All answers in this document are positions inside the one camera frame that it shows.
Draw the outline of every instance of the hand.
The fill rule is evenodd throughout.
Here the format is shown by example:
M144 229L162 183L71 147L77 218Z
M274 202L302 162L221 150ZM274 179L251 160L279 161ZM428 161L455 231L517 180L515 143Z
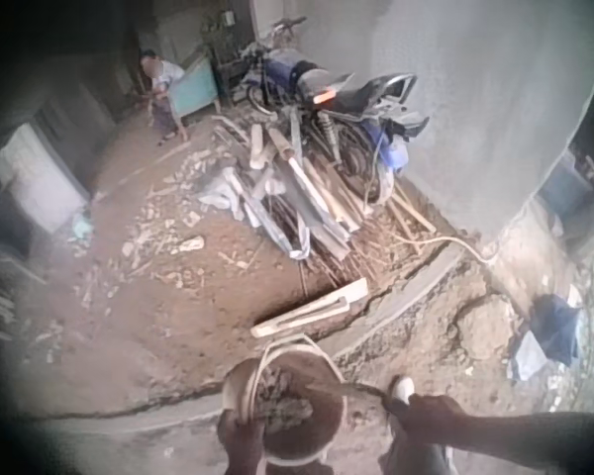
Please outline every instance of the hand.
M257 466L263 452L262 421L240 424L234 411L223 411L218 422L218 440L229 455L229 465Z
M424 443L443 443L461 428L468 418L462 407L449 396L419 396L409 398L409 406L397 399L383 402L409 437Z

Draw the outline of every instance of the bucket handle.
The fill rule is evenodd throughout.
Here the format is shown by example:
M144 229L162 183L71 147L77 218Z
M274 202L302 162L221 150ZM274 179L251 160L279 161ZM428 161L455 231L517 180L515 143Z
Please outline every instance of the bucket handle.
M289 336L285 336L284 338L280 338L275 341L271 341L264 348L261 358L259 359L259 363L257 364L257 369L255 370L255 376L253 378L253 384L250 388L250 395L248 398L247 414L246 414L247 420L245 422L250 421L253 417L253 406L255 404L255 393L257 392L257 385L259 384L259 378L261 377L261 373L266 367L266 360L268 359L268 354L272 350L274 350L280 346L284 346L285 344L288 344L288 343L294 343L296 341L306 341L309 345L311 345L313 348L315 348L317 353L319 353L320 356L322 356L324 359L326 359L331 364L331 366L336 368L336 365L335 365L334 361L330 358L330 356L328 356L328 354L323 349L321 349L305 333L292 334Z

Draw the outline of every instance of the white shoe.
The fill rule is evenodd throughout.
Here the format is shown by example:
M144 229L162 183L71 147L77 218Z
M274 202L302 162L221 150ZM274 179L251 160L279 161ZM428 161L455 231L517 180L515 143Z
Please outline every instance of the white shoe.
M416 392L414 381L409 376L402 376L392 385L392 398L409 404L409 397Z

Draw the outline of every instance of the person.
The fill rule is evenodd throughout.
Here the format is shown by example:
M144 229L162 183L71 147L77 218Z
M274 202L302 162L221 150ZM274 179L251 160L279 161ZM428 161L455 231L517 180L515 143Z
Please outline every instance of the person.
M543 413L510 418L467 414L449 396L419 396L410 378L397 378L382 401L394 435L380 457L384 475L456 473L452 448L567 474L594 474L594 415ZM263 423L240 425L222 414L218 438L229 457L227 475L253 475L263 453Z
M173 139L178 132L186 141L188 139L185 128L177 122L171 112L168 90L185 73L182 67L160 58L153 50L146 49L141 53L141 67L147 77L151 78L151 92L149 94L148 113L153 119L155 128L160 132L158 143Z

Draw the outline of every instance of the concrete curb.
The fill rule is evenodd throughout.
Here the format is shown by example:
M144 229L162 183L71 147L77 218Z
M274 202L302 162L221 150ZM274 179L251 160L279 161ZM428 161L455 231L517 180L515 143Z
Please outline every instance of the concrete curb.
M378 307L335 334L319 341L319 346L334 359L357 349L376 332L387 326L424 298L452 270L462 257L462 249L450 244L411 280L396 284L381 298ZM34 423L34 428L91 435L122 435L171 428L184 423L206 421L222 412L222 395L202 398L109 419L65 419Z

